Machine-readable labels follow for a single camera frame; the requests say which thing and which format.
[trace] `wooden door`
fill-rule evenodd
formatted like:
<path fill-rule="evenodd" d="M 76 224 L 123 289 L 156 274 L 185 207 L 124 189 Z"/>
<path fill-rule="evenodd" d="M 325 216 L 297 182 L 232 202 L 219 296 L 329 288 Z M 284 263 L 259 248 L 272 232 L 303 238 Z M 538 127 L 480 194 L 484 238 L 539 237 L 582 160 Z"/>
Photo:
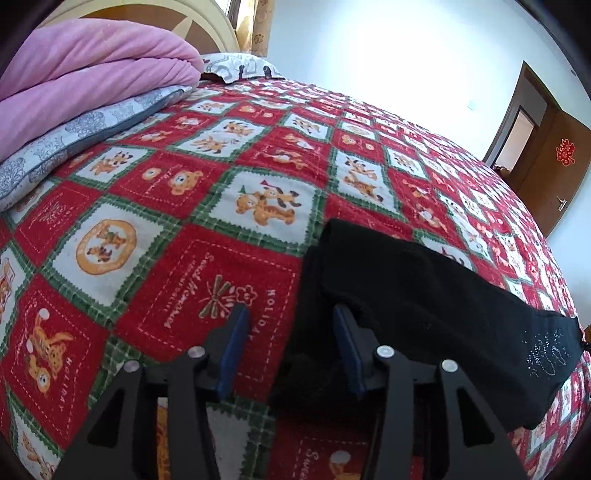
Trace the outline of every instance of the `wooden door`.
<path fill-rule="evenodd" d="M 570 144 L 574 145 L 572 155 L 569 154 Z M 548 236 L 569 207 L 587 172 L 591 159 L 591 130 L 576 118 L 558 111 L 543 146 L 535 155 L 516 193 L 544 236 Z"/>

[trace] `white square patch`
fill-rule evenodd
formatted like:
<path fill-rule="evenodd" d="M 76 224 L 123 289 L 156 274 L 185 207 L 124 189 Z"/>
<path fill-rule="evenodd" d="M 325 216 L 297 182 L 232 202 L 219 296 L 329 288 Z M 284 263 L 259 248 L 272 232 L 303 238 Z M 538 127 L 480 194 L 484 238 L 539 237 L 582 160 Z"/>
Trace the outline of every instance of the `white square patch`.
<path fill-rule="evenodd" d="M 306 110 L 309 110 L 310 112 L 314 112 L 318 115 L 327 116 L 328 118 L 336 118 L 336 115 L 333 115 L 332 113 L 325 112 L 324 110 L 321 110 L 321 109 L 313 107 L 313 106 L 307 106 Z"/>
<path fill-rule="evenodd" d="M 293 95 L 283 95 L 280 98 L 284 98 L 285 100 L 290 100 L 295 103 L 308 103 L 308 100 L 305 98 L 294 97 Z"/>
<path fill-rule="evenodd" d="M 110 306 L 162 229 L 104 203 L 66 241 L 52 267 L 90 298 Z"/>
<path fill-rule="evenodd" d="M 74 175 L 83 179 L 109 183 L 116 175 L 128 170 L 149 153 L 150 151 L 145 148 L 112 147 Z"/>
<path fill-rule="evenodd" d="M 252 103 L 277 110 L 287 110 L 291 106 L 289 103 L 270 102 L 269 100 L 253 100 Z"/>
<path fill-rule="evenodd" d="M 207 408 L 207 419 L 216 446 L 217 467 L 220 480 L 238 480 L 246 455 L 248 434 L 251 430 L 247 420 L 237 419 Z"/>
<path fill-rule="evenodd" d="M 191 102 L 194 100 L 200 100 L 202 98 L 211 97 L 214 95 L 219 95 L 220 92 L 217 90 L 212 90 L 211 88 L 198 88 L 194 92 L 191 93 L 187 98 L 185 98 L 186 102 Z"/>
<path fill-rule="evenodd" d="M 446 197 L 442 193 L 439 194 L 439 199 L 449 208 L 450 218 L 453 223 L 455 223 L 460 235 L 468 245 L 468 248 L 477 255 L 480 255 L 493 263 L 488 244 L 482 238 L 480 232 L 472 226 L 466 211 L 454 200 Z"/>
<path fill-rule="evenodd" d="M 400 213 L 384 180 L 380 165 L 340 150 L 336 154 L 335 165 L 340 193 L 380 206 L 390 212 Z"/>
<path fill-rule="evenodd" d="M 525 298 L 525 293 L 523 292 L 523 287 L 521 286 L 520 281 L 505 277 L 505 283 L 507 283 L 508 290 L 513 295 L 515 295 L 515 296 L 519 297 L 521 300 L 527 302 L 527 299 Z"/>
<path fill-rule="evenodd" d="M 437 242 L 427 235 L 420 236 L 420 242 L 423 245 L 425 245 L 425 247 L 430 248 L 434 252 L 445 255 L 447 258 L 455 260 L 460 265 L 468 268 L 469 270 L 474 270 L 474 266 L 472 265 L 472 260 L 470 260 L 470 257 L 459 248 L 456 248 L 453 245 L 447 245 L 442 244 L 441 242 Z"/>
<path fill-rule="evenodd" d="M 421 152 L 423 152 L 423 153 L 428 152 L 427 147 L 422 142 L 415 140 L 413 137 L 409 137 L 408 135 L 404 135 L 404 139 L 406 140 L 406 142 L 409 145 L 412 145 L 413 147 L 418 148 Z"/>
<path fill-rule="evenodd" d="M 236 105 L 236 102 L 233 103 L 226 103 L 226 102 L 215 102 L 213 100 L 202 100 L 201 102 L 197 102 L 191 105 L 187 110 L 192 110 L 194 112 L 204 112 L 204 113 L 213 113 L 215 115 L 221 115 L 229 108 Z"/>
<path fill-rule="evenodd" d="M 497 233 L 496 237 L 499 239 L 499 242 L 504 247 L 505 253 L 507 255 L 507 260 L 513 267 L 513 270 L 515 270 L 517 277 L 520 280 L 531 282 L 529 275 L 525 272 L 525 262 L 523 260 L 523 257 L 519 253 L 519 249 L 517 248 L 517 244 L 515 243 L 515 238 L 513 238 L 512 235 L 503 235 L 501 233 Z"/>
<path fill-rule="evenodd" d="M 179 150 L 192 152 L 204 157 L 229 158 L 237 150 L 256 140 L 265 127 L 245 120 L 226 118 L 196 137 L 176 146 Z"/>
<path fill-rule="evenodd" d="M 241 171 L 209 216 L 301 244 L 306 241 L 315 195 L 312 185 L 299 180 Z"/>
<path fill-rule="evenodd" d="M 394 131 L 396 131 L 398 129 L 398 124 L 395 124 L 395 123 L 390 122 L 388 120 L 383 120 L 381 118 L 377 118 L 375 121 L 377 123 L 379 123 L 380 125 L 383 125 L 385 127 L 391 128 Z"/>
<path fill-rule="evenodd" d="M 37 480 L 51 478 L 60 459 L 28 427 L 27 422 L 14 410 L 13 425 L 18 439 L 17 455 L 24 467 Z"/>
<path fill-rule="evenodd" d="M 447 179 L 449 178 L 449 175 L 447 175 L 447 172 L 443 169 L 443 167 L 441 166 L 441 164 L 438 161 L 431 160 L 430 158 L 425 157 L 425 156 L 423 156 L 421 154 L 419 154 L 419 156 L 421 157 L 421 160 L 423 161 L 423 163 L 427 167 L 432 168 L 437 173 L 439 173 L 439 175 L 443 175 Z"/>
<path fill-rule="evenodd" d="M 548 468 L 548 464 L 552 458 L 552 450 L 554 449 L 555 442 L 556 439 L 551 440 L 548 445 L 546 445 L 544 450 L 542 450 L 542 453 L 540 454 L 540 460 L 538 461 L 538 468 L 535 470 L 535 474 L 531 480 L 541 480 L 544 478 L 546 469 Z"/>
<path fill-rule="evenodd" d="M 554 306 L 552 305 L 551 298 L 543 292 L 538 292 L 538 297 L 540 298 L 540 302 L 542 303 L 542 308 L 544 310 L 553 311 Z"/>
<path fill-rule="evenodd" d="M 160 122 L 160 121 L 164 120 L 165 118 L 168 118 L 170 115 L 172 115 L 172 114 L 171 113 L 155 113 L 154 115 L 149 116 L 143 122 L 140 122 L 137 125 L 134 125 L 131 128 L 128 128 L 127 130 L 123 130 L 122 132 L 113 135 L 112 137 L 108 138 L 108 140 L 122 140 L 126 137 L 136 134 L 137 132 L 142 131 L 144 128 L 151 127 L 155 123 Z"/>
<path fill-rule="evenodd" d="M 482 213 L 482 210 L 480 209 L 478 204 L 471 198 L 464 195 L 464 193 L 461 190 L 458 190 L 458 192 L 460 194 L 460 199 L 462 200 L 464 207 L 466 207 L 466 210 L 468 210 L 468 212 L 470 212 L 479 220 L 486 222 L 486 217 L 484 216 L 484 213 Z"/>
<path fill-rule="evenodd" d="M 355 115 L 354 113 L 351 113 L 351 112 L 345 112 L 345 118 L 348 120 L 354 120 L 355 122 L 360 122 L 362 124 L 367 125 L 368 127 L 371 127 L 371 120 L 369 118 L 364 117 L 364 116 Z"/>
<path fill-rule="evenodd" d="M 392 165 L 394 168 L 398 170 L 404 170 L 414 177 L 427 180 L 427 175 L 423 170 L 423 166 L 418 160 L 414 160 L 404 153 L 392 150 L 392 148 L 386 148 L 386 152 L 388 152 L 390 165 Z"/>
<path fill-rule="evenodd" d="M 303 134 L 308 135 L 308 137 L 316 138 L 318 140 L 326 140 L 329 133 L 327 126 L 318 124 L 294 113 L 287 117 L 284 125 L 286 127 L 295 128 Z"/>
<path fill-rule="evenodd" d="M 6 329 L 15 309 L 17 290 L 27 279 L 14 252 L 8 247 L 0 254 L 0 343 L 6 339 Z"/>
<path fill-rule="evenodd" d="M 29 210 L 31 210 L 39 202 L 39 199 L 55 185 L 56 183 L 51 180 L 42 181 L 8 211 L 11 220 L 18 225 L 18 223 L 24 218 Z"/>
<path fill-rule="evenodd" d="M 375 134 L 361 125 L 342 122 L 340 127 L 343 130 L 347 130 L 347 132 L 351 132 L 352 134 L 360 135 L 361 137 L 369 138 L 370 140 L 375 140 Z"/>

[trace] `pink blanket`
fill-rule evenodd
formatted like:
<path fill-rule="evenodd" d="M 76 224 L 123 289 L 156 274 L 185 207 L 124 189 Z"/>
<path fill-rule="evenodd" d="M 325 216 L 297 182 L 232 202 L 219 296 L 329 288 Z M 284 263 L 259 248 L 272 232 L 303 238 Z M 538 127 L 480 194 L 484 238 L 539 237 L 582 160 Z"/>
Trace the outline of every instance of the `pink blanket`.
<path fill-rule="evenodd" d="M 35 30 L 0 79 L 0 161 L 81 113 L 202 72 L 199 52 L 160 28 L 85 18 Z"/>

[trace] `red quilted bedspread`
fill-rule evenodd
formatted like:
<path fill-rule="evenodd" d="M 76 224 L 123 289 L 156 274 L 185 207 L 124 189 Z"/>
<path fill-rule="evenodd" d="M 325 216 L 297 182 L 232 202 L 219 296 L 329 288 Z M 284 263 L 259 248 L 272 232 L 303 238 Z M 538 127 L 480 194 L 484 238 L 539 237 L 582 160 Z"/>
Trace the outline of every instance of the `red quilted bedspread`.
<path fill-rule="evenodd" d="M 524 205 L 454 143 L 313 85 L 203 83 L 63 164 L 0 220 L 0 430 L 23 464 L 48 480 L 124 362 L 170 360 L 244 302 L 253 327 L 236 395 L 209 408 L 223 480 L 358 479 L 364 433 L 265 406 L 301 258 L 332 217 L 575 313 Z M 582 423 L 589 360 L 536 430 L 511 435 L 531 478 Z M 163 442 L 164 406 L 158 420 Z M 166 478 L 165 449 L 158 461 Z"/>

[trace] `metal bolt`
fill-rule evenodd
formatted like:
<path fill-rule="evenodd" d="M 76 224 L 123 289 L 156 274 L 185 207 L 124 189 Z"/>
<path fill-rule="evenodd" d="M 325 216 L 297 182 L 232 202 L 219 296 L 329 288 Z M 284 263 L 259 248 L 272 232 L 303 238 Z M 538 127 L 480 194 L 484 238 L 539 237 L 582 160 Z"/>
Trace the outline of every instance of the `metal bolt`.
<path fill-rule="evenodd" d="M 441 368 L 443 368 L 446 372 L 452 374 L 454 372 L 457 372 L 457 363 L 449 359 L 444 360 L 443 362 L 441 362 Z"/>
<path fill-rule="evenodd" d="M 137 360 L 130 360 L 129 362 L 125 363 L 123 368 L 129 374 L 137 372 L 139 370 L 139 362 Z"/>
<path fill-rule="evenodd" d="M 394 349 L 389 345 L 380 345 L 375 349 L 375 352 L 381 358 L 392 358 L 394 356 Z"/>
<path fill-rule="evenodd" d="M 191 358 L 201 358 L 205 355 L 205 348 L 202 346 L 192 346 L 187 353 Z"/>

